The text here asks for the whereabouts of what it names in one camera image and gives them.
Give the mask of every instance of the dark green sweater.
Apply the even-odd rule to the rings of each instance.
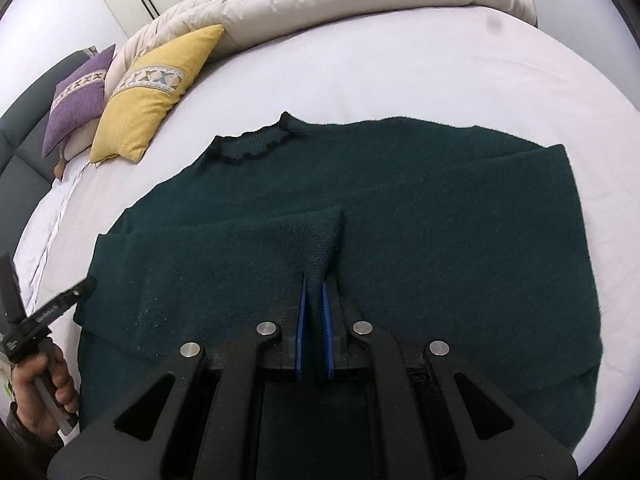
[[[405,118],[221,138],[98,238],[87,424],[164,356],[260,321],[304,270],[401,340],[447,341],[560,442],[593,412],[600,313],[562,146]]]

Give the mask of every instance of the fabric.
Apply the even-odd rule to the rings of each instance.
[[[47,261],[47,254],[55,239],[62,213],[88,164],[88,153],[83,153],[69,161],[62,179],[53,183],[51,190],[40,200],[22,231],[20,242],[15,251],[14,267],[20,269],[18,272],[20,296],[28,316],[36,311],[36,300],[40,278],[44,271],[44,262]],[[60,326],[60,320],[53,323],[54,329],[58,326]],[[62,344],[61,348],[67,346],[65,339],[58,339],[54,342],[58,346]]]
[[[18,156],[4,168],[0,184],[0,250],[13,254],[31,213],[51,184]]]
[[[78,126],[97,119],[104,110],[104,81],[113,61],[115,44],[105,48],[56,86],[42,156],[50,152]]]
[[[98,130],[99,123],[99,118],[94,119],[82,126],[78,126],[68,135],[65,139],[66,144],[63,150],[63,156],[66,161],[70,161],[94,143],[95,133]]]
[[[39,208],[34,227],[45,214],[60,218],[45,253],[36,229],[20,244],[29,262],[42,254],[38,274],[31,277],[31,267],[27,272],[38,285],[34,302],[42,306],[83,279],[98,234],[158,183],[192,164],[216,136],[257,130],[277,121],[283,110],[310,123],[411,116],[479,124],[542,146],[565,146],[584,212],[604,345],[594,415],[574,450],[583,471],[640,388],[640,114],[588,62],[493,9],[360,16],[205,67],[139,164],[116,158],[89,165],[66,208]],[[58,320],[53,336],[79,381],[80,328],[69,318]]]
[[[222,58],[265,41],[357,14],[413,7],[479,5],[534,25],[532,0],[184,0],[133,35],[107,74],[111,95],[137,58],[183,34],[221,23],[226,34],[213,52]]]
[[[224,30],[221,25],[201,28],[137,60],[100,119],[91,162],[117,155],[139,162],[165,115],[191,86]]]
[[[212,348],[263,319],[297,270],[322,341],[328,269],[374,325],[417,344],[446,340],[565,446],[584,434],[600,314],[562,146],[404,118],[316,126],[289,114],[216,138],[98,238],[98,288],[75,316],[84,424],[145,360],[190,340]]]
[[[20,448],[26,453],[30,461],[44,474],[47,473],[47,467],[53,456],[59,452],[62,447],[62,439],[55,436],[51,442],[43,442],[27,430],[18,418],[17,404],[12,402],[9,417],[6,421],[6,428],[9,434],[18,443]]]

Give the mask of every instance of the bed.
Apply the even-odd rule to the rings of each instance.
[[[582,202],[604,346],[593,420],[574,451],[584,471],[640,388],[640,114],[578,55],[495,9],[355,16],[206,67],[139,164],[118,158],[94,166],[87,153],[69,163],[15,255],[29,309],[82,279],[97,235],[216,135],[257,130],[284,110],[309,123],[407,116],[564,144]],[[72,314],[55,323],[54,339],[79,380]]]
[[[22,230],[54,182],[58,153],[42,158],[49,107],[58,82],[89,52],[74,52],[51,67],[0,118],[0,253],[14,254]]]

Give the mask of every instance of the sweater sleeve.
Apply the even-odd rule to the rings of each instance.
[[[58,435],[50,442],[43,442],[27,430],[21,423],[20,418],[18,418],[17,404],[15,402],[12,402],[11,411],[6,421],[6,428],[31,462],[44,474],[47,473],[47,467],[53,456],[64,447],[64,443]]]

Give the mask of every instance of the upholstered headboard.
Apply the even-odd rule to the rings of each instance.
[[[40,199],[51,189],[58,150],[42,158],[56,85],[89,55],[74,52],[34,82],[0,118],[0,254],[12,255]]]

